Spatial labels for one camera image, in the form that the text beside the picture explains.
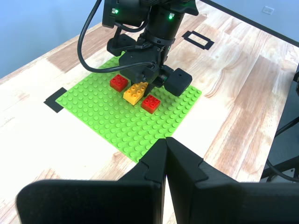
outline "yellow lego brick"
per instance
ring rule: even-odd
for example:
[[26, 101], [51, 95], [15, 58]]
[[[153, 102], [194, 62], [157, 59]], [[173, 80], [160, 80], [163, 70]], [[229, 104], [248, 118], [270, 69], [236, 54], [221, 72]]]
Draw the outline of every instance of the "yellow lego brick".
[[145, 89], [149, 83], [137, 83], [132, 85], [124, 92], [123, 98], [130, 104], [135, 105], [144, 95]]

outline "red lego brick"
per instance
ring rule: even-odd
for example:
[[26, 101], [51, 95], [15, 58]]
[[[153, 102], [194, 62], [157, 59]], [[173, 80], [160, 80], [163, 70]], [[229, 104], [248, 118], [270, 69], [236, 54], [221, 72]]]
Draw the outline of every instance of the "red lego brick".
[[128, 85], [128, 80], [122, 77], [121, 75], [115, 76], [110, 80], [110, 86], [116, 91], [121, 92]]
[[155, 110], [159, 107], [160, 105], [160, 100], [158, 100], [156, 97], [152, 95], [148, 95], [146, 99], [142, 102], [141, 107], [145, 109], [147, 112], [153, 114]]

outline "black cable on table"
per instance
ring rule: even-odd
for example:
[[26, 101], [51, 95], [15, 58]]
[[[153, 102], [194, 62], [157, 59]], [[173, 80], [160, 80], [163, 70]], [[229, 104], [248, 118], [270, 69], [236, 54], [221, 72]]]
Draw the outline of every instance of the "black cable on table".
[[[295, 118], [294, 120], [292, 120], [290, 123], [286, 124], [285, 126], [283, 126], [282, 128], [280, 128], [279, 130], [276, 131], [275, 137], [279, 136], [282, 132], [286, 131], [287, 129], [289, 129], [290, 127], [293, 127], [295, 124], [299, 123], [299, 117]], [[266, 164], [270, 167], [270, 169], [276, 173], [278, 176], [288, 180], [288, 181], [292, 181], [292, 182], [299, 182], [299, 179], [287, 176], [285, 174], [283, 174], [282, 172], [280, 172], [278, 169], [276, 169], [271, 163], [270, 161], [267, 159]]]
[[77, 54], [78, 54], [78, 58], [79, 61], [81, 62], [81, 64], [83, 65], [83, 67], [91, 72], [95, 72], [95, 73], [109, 73], [109, 72], [115, 72], [115, 71], [119, 71], [119, 70], [123, 70], [123, 69], [127, 69], [127, 68], [132, 68], [132, 67], [136, 67], [136, 66], [145, 66], [145, 65], [151, 65], [154, 66], [153, 62], [137, 62], [137, 63], [132, 63], [132, 64], [126, 64], [126, 65], [122, 65], [122, 66], [116, 66], [116, 67], [112, 67], [112, 68], [106, 68], [106, 69], [96, 69], [96, 68], [92, 68], [90, 67], [84, 60], [83, 56], [82, 56], [82, 43], [83, 43], [83, 39], [85, 36], [85, 33], [89, 27], [89, 24], [91, 22], [91, 20], [93, 19], [95, 13], [97, 12], [100, 3], [102, 2], [102, 0], [97, 0], [93, 9], [91, 10], [89, 16], [87, 17], [87, 20], [82, 28], [82, 31], [80, 33], [79, 36], [79, 40], [78, 40], [78, 46], [77, 46]]

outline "green lego baseplate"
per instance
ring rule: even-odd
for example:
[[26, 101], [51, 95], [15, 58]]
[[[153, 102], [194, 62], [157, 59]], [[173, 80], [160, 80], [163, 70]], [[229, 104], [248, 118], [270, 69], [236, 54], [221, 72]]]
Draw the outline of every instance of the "green lego baseplate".
[[[101, 68], [118, 66], [113, 57]], [[110, 87], [110, 80], [119, 74], [91, 73], [56, 101], [102, 136], [127, 157], [138, 162], [159, 139], [171, 136], [201, 91], [189, 86], [180, 97], [164, 87], [154, 88], [150, 94], [161, 100], [159, 108], [150, 114], [143, 108], [143, 97], [135, 106], [123, 99], [123, 93]]]

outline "wooden table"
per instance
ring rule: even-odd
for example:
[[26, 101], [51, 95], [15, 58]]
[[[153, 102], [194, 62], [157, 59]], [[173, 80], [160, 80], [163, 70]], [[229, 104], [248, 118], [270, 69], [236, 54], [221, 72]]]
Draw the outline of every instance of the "wooden table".
[[[185, 15], [166, 64], [193, 76], [203, 95], [173, 137], [238, 181], [259, 181], [299, 62], [299, 49], [197, 1]], [[215, 42], [202, 50], [183, 40], [196, 31]], [[83, 54], [97, 67], [112, 57], [115, 29], [91, 28]], [[136, 38], [139, 34], [129, 34]], [[89, 72], [78, 37], [0, 79], [0, 223], [19, 223], [15, 196], [42, 179], [117, 180], [135, 164], [67, 110], [43, 102]], [[175, 216], [168, 187], [164, 223]]]

